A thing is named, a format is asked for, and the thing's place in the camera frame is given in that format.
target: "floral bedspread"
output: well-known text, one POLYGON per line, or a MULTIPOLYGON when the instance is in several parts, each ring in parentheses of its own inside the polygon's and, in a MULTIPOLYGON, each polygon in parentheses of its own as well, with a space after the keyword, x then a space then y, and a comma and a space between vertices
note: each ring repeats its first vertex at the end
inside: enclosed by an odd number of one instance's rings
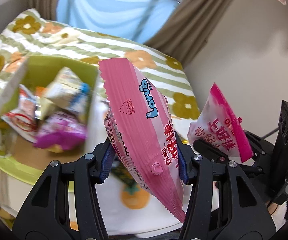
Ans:
MULTIPOLYGON (((0 34, 0 95, 19 65, 31 55, 53 55, 98 66, 127 57, 167 97, 174 128, 183 139, 199 116, 196 99, 181 63, 142 44, 44 20, 35 9, 19 14, 0 34)), ((106 98, 101 80, 97 93, 106 98)))

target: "bed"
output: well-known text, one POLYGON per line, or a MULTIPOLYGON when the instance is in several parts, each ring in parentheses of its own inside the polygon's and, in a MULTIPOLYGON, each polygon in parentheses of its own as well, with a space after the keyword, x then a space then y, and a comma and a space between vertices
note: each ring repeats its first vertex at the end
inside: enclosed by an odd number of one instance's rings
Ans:
MULTIPOLYGON (((32 55, 66 57, 80 60, 93 66, 98 66, 98 61, 105 58, 126 57, 166 96, 174 128, 180 134, 183 142, 187 142, 187 131, 190 123, 199 116, 199 109, 192 87, 183 72, 181 63, 176 59, 134 41, 90 30, 72 28, 59 22, 45 20, 40 17, 35 9, 28 9, 20 13, 0 34, 0 95, 21 63, 32 55)), ((103 82, 99 77, 94 92, 98 106, 107 106, 103 82)), ((96 126, 98 133, 104 131, 97 143, 104 141, 106 137, 103 125, 104 117, 105 115, 102 113, 96 126)), ((36 158, 36 156, 28 157, 25 156, 25 151, 22 152, 24 159, 16 155, 0 157, 0 193, 8 195, 9 199, 4 201, 8 205, 12 206, 12 201, 17 201, 13 204, 13 206, 17 207, 12 207, 15 211, 14 215, 18 212, 22 201, 26 197, 25 195, 28 194, 30 185, 36 182, 43 169, 49 163, 49 159, 41 160, 43 159, 41 156, 39 158, 36 158), (26 186, 22 187, 20 182, 25 182, 26 186), (22 195, 18 193, 20 187, 26 189, 22 195)), ((125 192, 121 182, 112 177, 108 179, 106 185, 110 190, 115 189, 118 192, 119 188, 122 188, 122 192, 125 192)), ((186 190, 187 199, 184 205, 188 204, 190 194, 190 188, 186 190)), ((106 198, 106 192, 104 188, 98 189, 100 205, 101 201, 110 202, 112 207, 120 205, 118 201, 112 202, 111 199, 106 198)), ((118 225, 116 227, 113 221, 119 221, 121 217, 112 214, 110 210, 102 210, 104 222, 108 221, 108 218, 110 219, 109 223, 105 224, 113 225, 107 226, 108 233, 144 233, 164 228, 164 231, 153 233, 153 235, 157 235, 179 228, 181 225, 168 211, 159 210, 158 214, 161 215, 160 217, 156 214, 153 217, 147 216, 148 209, 157 210, 161 208, 160 205, 157 199, 153 200, 153 197, 151 197, 146 208, 144 208, 145 204, 143 207, 134 208, 138 210, 137 213, 133 212, 132 215, 123 215, 123 217, 129 217, 134 226, 143 225, 142 228, 134 228, 134 231, 129 231, 130 225, 118 225), (147 223, 143 223, 145 216, 148 218, 147 223)), ((128 212, 123 206, 117 209, 128 212)), ((71 220, 74 222, 74 215, 71 216, 71 220)))

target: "pink candy bag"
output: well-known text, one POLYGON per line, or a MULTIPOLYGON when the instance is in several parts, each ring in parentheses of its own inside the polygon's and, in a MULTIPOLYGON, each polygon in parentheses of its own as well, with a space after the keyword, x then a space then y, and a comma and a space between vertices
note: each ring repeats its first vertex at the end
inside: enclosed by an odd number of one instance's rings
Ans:
POLYGON ((197 139, 217 147, 228 157, 240 157, 246 162, 253 156, 251 146, 240 125, 242 120, 236 118, 219 87, 214 83, 207 102, 196 122, 188 130, 191 145, 197 139))
POLYGON ((109 140, 137 183, 180 221, 183 184, 166 98, 126 58, 99 62, 110 111, 109 140))
POLYGON ((52 114, 36 135, 34 147, 62 152, 74 149, 86 139, 86 127, 62 111, 52 114))

